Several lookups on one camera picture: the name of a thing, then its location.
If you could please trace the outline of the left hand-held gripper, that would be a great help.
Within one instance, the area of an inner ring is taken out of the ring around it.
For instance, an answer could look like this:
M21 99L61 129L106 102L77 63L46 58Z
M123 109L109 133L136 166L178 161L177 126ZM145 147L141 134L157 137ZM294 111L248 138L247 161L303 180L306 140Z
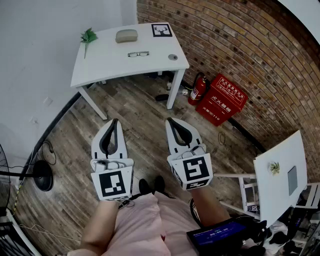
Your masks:
M115 152L109 154L114 136ZM107 122L91 143L91 178L101 201L122 201L131 198L133 191L134 161L128 157L122 125L118 119Z

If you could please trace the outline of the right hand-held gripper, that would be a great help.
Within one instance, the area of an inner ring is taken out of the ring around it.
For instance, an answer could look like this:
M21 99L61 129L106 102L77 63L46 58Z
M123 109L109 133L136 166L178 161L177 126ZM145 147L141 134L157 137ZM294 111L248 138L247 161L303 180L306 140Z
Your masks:
M170 117L165 121L166 136L170 156L167 161L171 171L184 191L209 185L213 178L211 156L198 130L181 119ZM178 153L180 147L193 149Z

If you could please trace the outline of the beige glasses case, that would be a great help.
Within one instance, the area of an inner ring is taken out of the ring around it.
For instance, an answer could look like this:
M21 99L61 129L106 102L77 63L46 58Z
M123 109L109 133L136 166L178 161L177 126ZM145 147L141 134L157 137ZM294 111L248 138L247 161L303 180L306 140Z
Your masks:
M138 32L135 29L122 29L115 35L115 41L120 43L135 42L138 39Z

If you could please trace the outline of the person's left forearm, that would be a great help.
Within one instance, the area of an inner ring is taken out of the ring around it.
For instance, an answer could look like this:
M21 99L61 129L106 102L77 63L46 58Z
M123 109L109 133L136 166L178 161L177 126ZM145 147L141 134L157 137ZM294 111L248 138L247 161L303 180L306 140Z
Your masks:
M100 201L84 228L80 248L102 255L114 235L119 203Z

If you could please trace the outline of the person's right forearm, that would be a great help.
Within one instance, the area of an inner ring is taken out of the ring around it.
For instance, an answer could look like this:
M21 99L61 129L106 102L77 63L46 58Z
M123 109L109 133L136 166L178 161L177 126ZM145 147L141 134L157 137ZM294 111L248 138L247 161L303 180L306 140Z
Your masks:
M192 189L190 193L194 200L199 220L204 227L213 226L231 218L209 186Z

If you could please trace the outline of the person's right black shoe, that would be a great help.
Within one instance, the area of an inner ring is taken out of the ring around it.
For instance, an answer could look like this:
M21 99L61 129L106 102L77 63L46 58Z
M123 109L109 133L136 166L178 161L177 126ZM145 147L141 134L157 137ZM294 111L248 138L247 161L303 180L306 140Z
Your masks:
M157 176L154 180L154 190L159 193L165 192L165 181L162 176Z

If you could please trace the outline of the person's black shoe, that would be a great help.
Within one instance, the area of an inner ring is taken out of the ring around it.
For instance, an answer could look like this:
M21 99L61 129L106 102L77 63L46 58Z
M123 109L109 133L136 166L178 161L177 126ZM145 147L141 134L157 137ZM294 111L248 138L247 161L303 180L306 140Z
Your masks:
M157 176L154 180L154 190L159 193L165 192L165 181L162 176Z
M139 188L139 192L142 194L142 195L147 195L149 193L152 192L149 184L147 183L147 181L145 179L140 179L139 180L139 183L138 183L138 188Z

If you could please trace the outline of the person's left black shoe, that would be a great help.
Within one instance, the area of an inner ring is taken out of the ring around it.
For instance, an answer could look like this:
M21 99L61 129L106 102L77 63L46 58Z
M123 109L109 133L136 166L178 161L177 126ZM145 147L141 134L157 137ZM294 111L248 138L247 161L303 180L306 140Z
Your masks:
M147 181L145 179L140 179L139 180L139 183L138 183L138 188L139 188L139 192L142 194L142 195L147 195L149 193L152 192L149 184L147 183Z

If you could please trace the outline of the red fire extinguisher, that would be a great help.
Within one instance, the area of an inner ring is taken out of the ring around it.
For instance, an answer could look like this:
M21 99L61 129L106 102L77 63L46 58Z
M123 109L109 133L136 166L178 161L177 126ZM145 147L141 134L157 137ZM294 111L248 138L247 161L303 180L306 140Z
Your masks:
M194 79L188 103L192 106L197 105L210 89L210 84L211 82L207 79L205 74L203 72L199 72Z

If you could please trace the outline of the red fire extinguisher box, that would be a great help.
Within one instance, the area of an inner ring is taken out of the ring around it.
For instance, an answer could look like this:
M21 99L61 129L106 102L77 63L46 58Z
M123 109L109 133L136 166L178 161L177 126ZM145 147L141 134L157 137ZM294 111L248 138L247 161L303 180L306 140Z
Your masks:
M247 100L248 96L238 86L218 74L195 110L218 127L241 112Z

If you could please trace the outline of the white wooden chair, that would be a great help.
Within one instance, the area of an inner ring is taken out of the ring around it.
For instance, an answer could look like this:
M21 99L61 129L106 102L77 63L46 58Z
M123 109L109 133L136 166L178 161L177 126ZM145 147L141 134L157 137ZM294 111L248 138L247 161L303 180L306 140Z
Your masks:
M255 174L214 173L214 177L237 178L239 182L242 207L236 207L224 201L220 203L241 214L260 219L260 202L258 195L258 183Z
M318 204L320 202L320 182L308 183L304 189L310 189L306 203L303 205L296 204L295 208L318 209Z

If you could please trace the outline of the black standing fan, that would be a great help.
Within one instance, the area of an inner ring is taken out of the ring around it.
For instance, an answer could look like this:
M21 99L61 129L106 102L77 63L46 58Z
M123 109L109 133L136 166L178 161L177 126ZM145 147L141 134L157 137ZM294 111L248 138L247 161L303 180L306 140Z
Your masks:
M37 160L35 163L29 163L22 167L30 167L32 166L32 173L16 173L10 172L10 169L17 168L18 166L8 166L8 161L6 158L6 154L0 145L0 168L4 168L4 170L0 170L0 176L4 176L10 180L11 177L22 177L22 178L33 178L35 185L43 192L48 192L52 189L54 183L54 176L51 166L54 166L57 162L56 154L53 150L53 146L50 141L45 140L40 146L41 154L43 154L43 146L47 144L49 152L54 156L54 163L50 163L45 159Z

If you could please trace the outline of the person's pink clothing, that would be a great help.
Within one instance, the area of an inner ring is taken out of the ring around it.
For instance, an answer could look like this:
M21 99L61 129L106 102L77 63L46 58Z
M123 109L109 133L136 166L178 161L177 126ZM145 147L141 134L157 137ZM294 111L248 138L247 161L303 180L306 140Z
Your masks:
M187 238L187 232L197 227L185 202L149 193L131 206L118 207L106 252L97 255L79 247L67 256L197 256Z

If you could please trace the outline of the small potted plant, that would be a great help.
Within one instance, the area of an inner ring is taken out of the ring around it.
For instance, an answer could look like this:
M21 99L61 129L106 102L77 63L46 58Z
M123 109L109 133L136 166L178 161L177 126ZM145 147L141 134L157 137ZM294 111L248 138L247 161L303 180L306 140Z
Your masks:
M272 162L268 165L268 170L273 176L276 176L280 173L280 164L279 162Z

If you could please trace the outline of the black device with blue screen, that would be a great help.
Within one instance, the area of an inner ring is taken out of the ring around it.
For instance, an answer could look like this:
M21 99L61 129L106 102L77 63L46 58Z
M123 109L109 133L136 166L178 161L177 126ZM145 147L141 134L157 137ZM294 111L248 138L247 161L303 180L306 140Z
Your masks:
M229 219L186 234L198 256L223 256L237 252L244 245L249 238L249 227Z

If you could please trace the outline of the white side table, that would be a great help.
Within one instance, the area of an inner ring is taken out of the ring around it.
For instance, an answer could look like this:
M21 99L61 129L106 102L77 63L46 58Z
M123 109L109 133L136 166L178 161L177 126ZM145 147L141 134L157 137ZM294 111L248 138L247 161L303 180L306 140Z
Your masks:
M280 172L273 176L270 163L279 162ZM295 206L307 185L307 163L301 132L298 130L253 160L258 185L260 219L270 227L291 206ZM289 196L288 172L296 166L297 189Z

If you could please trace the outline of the green artificial plant sprig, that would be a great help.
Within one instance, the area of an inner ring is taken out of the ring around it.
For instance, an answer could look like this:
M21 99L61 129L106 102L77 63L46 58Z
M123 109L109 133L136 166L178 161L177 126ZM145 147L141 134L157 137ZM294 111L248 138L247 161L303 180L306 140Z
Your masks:
M98 36L91 27L81 34L81 42L84 44L84 58L86 58L89 44L97 39Z

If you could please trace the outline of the black framed deer picture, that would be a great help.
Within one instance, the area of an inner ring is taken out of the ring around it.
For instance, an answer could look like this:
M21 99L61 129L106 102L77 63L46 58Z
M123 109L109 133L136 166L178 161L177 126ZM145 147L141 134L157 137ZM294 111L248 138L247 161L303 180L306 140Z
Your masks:
M172 37L173 34L170 29L170 25L166 23L152 23L152 34L155 38Z

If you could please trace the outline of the grey notebook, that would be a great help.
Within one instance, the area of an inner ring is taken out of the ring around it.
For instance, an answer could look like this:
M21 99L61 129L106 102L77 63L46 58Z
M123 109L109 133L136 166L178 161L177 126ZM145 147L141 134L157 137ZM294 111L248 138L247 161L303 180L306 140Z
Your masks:
M287 173L288 178L288 194L291 196L298 187L297 167L293 166Z

